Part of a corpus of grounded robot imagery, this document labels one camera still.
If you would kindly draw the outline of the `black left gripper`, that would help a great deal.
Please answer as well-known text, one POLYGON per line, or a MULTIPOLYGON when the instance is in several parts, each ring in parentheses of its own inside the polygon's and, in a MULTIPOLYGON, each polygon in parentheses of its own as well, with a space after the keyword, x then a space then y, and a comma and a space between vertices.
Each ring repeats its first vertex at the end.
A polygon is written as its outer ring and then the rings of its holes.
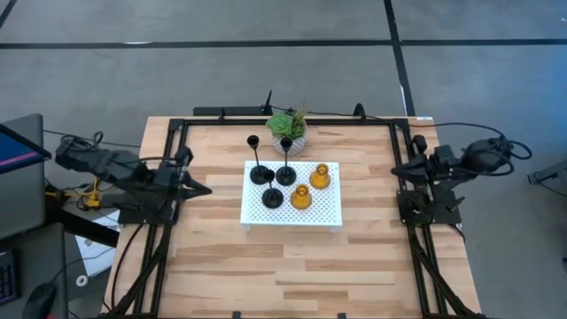
POLYGON ((188 171, 182 173, 180 166, 170 162, 161 162, 152 178, 152 192, 165 198, 185 200, 209 195, 211 191, 204 184, 194 180, 188 171))

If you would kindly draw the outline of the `black keyboard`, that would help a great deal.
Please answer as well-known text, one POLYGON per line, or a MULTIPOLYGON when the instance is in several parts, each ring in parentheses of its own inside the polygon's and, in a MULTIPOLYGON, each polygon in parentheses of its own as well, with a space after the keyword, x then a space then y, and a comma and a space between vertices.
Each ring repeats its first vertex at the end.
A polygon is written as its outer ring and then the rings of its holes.
POLYGON ((0 306, 19 298, 18 271, 14 252, 0 252, 0 306))

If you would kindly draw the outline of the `grey laptop computer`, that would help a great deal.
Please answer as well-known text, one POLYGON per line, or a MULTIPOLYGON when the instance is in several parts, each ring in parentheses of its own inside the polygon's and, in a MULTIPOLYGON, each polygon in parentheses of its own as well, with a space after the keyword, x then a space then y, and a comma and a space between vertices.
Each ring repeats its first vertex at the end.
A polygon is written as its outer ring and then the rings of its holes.
POLYGON ((0 123, 0 239, 45 222, 43 117, 33 113, 0 123))

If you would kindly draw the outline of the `amber glass candle holder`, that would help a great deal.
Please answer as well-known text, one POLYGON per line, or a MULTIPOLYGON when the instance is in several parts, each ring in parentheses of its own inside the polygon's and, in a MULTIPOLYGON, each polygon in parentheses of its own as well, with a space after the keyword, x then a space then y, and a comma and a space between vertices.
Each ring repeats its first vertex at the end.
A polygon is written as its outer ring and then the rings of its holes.
POLYGON ((291 205, 298 210, 308 209, 312 204, 312 196, 305 184, 299 184, 291 194, 291 205))
POLYGON ((311 185, 318 190, 326 189, 330 185, 330 180, 329 167, 323 163, 318 164, 310 175, 311 185))

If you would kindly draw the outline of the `white paper sheet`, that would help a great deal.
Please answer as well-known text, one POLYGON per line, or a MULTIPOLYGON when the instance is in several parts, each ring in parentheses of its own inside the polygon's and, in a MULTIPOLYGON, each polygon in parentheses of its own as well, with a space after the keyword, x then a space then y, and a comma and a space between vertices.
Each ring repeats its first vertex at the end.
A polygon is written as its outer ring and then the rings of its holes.
MULTIPOLYGON (((115 210, 108 215, 95 219, 94 223, 120 232, 120 226, 118 223, 119 216, 120 211, 115 210)), ((96 276, 112 266, 114 255, 116 253, 116 249, 114 247, 103 245, 78 235, 75 236, 75 239, 81 257, 83 258, 83 266, 87 276, 96 276)))

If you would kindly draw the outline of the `triangle patterned plant pot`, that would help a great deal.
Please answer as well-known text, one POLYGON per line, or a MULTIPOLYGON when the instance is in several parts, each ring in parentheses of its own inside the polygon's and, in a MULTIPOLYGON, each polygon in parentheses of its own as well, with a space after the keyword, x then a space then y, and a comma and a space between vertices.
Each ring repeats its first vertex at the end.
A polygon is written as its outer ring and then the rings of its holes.
MULTIPOLYGON (((281 146, 281 137, 273 137, 272 138, 272 145, 274 147, 274 149, 276 150, 276 152, 278 152, 281 155, 285 154, 284 148, 281 146)), ((306 147, 307 145, 307 136, 301 136, 297 139, 294 139, 292 141, 292 146, 288 151, 288 156, 289 157, 293 157, 296 156, 298 154, 300 154, 302 152, 302 150, 306 147)))

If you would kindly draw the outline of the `green succulent plant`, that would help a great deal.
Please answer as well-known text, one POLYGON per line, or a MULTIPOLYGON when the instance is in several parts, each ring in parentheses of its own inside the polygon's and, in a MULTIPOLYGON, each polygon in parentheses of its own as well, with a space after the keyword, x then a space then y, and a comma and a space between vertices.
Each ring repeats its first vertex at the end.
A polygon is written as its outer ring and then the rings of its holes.
POLYGON ((293 108, 281 110, 275 113, 266 122, 266 126, 271 131, 272 137, 285 138, 296 140, 305 135, 306 122, 305 116, 307 111, 304 108, 293 108))

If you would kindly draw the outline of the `black metal candlestick holder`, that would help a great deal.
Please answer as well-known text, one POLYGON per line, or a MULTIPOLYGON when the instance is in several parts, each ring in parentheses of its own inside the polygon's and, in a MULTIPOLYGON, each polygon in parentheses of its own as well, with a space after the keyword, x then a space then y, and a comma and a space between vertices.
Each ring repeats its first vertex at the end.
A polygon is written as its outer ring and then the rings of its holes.
POLYGON ((256 166, 250 172, 251 181, 255 184, 262 185, 267 182, 266 179, 264 178, 264 175, 268 169, 265 166, 261 165, 259 161, 257 149, 259 146, 260 139, 256 135, 250 135, 247 137, 246 142, 253 149, 256 160, 256 166))
POLYGON ((268 183, 268 188, 262 194, 262 203, 265 207, 270 209, 276 209, 282 205, 284 201, 283 193, 274 188, 272 182, 274 181, 276 174, 273 170, 266 170, 263 175, 265 181, 268 183))
POLYGON ((276 180, 282 186, 292 185, 297 178, 295 170, 288 165, 288 152, 292 144, 293 141, 289 137, 283 138, 280 142, 284 151, 284 165, 276 171, 276 180))

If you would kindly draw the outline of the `black computer mouse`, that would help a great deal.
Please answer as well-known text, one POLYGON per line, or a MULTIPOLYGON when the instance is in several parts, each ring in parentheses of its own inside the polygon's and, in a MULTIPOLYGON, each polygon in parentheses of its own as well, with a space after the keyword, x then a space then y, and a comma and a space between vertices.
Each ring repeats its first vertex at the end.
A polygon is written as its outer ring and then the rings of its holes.
POLYGON ((55 284, 37 285, 29 295, 22 312, 22 319, 47 319, 57 294, 55 284))

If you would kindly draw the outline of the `black metal table frame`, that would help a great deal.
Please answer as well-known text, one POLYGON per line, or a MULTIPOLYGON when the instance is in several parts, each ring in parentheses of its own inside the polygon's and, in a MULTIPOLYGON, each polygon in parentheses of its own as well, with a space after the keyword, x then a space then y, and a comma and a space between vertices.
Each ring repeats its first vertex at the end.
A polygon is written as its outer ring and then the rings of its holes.
POLYGON ((400 219, 391 169, 411 139, 438 138, 415 118, 307 117, 293 161, 340 165, 343 225, 243 226, 245 162, 283 161, 262 117, 151 117, 142 156, 192 149, 193 179, 212 193, 177 202, 173 226, 120 233, 106 306, 97 319, 484 319, 461 237, 442 224, 400 219))

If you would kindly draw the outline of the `white perforated metal shelf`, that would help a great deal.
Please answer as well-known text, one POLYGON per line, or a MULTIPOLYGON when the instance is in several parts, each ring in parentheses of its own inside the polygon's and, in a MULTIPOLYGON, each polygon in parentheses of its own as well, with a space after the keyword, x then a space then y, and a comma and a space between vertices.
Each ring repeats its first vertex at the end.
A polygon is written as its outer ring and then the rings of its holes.
POLYGON ((258 185, 252 182, 250 173, 256 167, 254 160, 245 162, 242 205, 240 223, 243 226, 253 225, 270 226, 321 226, 338 230, 343 225, 342 203, 340 190, 340 165, 337 162, 328 162, 330 184, 323 190, 314 188, 310 183, 310 176, 315 172, 318 164, 313 161, 262 161, 261 165, 277 171, 285 165, 292 167, 296 172, 296 181, 290 186, 282 186, 278 182, 258 185), (291 195, 300 184, 304 184, 311 194, 311 205, 299 210, 292 206, 291 195), (262 195, 269 188, 278 189, 283 194, 283 203, 277 208, 268 208, 262 203, 262 195))

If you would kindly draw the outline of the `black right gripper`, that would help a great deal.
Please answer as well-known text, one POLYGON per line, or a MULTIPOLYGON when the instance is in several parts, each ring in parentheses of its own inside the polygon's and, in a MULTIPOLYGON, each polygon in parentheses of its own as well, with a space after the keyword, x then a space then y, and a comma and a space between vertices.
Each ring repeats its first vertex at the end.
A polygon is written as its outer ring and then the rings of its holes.
POLYGON ((408 163, 398 165, 391 172, 400 179, 429 186, 440 183, 442 186, 457 186, 459 180, 454 176, 453 170, 458 166, 450 145, 441 145, 434 148, 433 154, 427 159, 423 154, 416 155, 408 163))

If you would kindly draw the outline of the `yellow clamp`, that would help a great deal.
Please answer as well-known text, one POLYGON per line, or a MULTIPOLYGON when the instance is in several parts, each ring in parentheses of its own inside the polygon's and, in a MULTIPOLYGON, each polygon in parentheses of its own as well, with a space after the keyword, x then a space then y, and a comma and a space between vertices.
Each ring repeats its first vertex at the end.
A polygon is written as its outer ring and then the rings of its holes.
POLYGON ((95 178, 90 183, 63 189, 55 187, 47 178, 44 195, 49 199, 61 199, 64 203, 73 202, 82 211, 97 210, 100 208, 99 180, 95 178))

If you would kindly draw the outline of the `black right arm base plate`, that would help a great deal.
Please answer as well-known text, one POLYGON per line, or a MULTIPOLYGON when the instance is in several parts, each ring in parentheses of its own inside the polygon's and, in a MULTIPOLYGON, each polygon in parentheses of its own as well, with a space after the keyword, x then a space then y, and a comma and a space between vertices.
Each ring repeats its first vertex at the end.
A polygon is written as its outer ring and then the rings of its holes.
POLYGON ((453 191, 426 189, 404 190, 397 193, 400 219, 410 225, 457 224, 462 219, 458 206, 464 197, 457 198, 453 191))

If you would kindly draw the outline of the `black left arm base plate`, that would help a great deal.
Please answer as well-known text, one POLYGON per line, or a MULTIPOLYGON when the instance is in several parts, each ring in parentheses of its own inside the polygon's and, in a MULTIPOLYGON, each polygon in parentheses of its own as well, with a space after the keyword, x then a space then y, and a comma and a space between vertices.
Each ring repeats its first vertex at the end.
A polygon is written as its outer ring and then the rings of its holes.
POLYGON ((120 209, 119 224, 175 225, 178 221, 177 202, 169 199, 155 207, 124 206, 120 209))

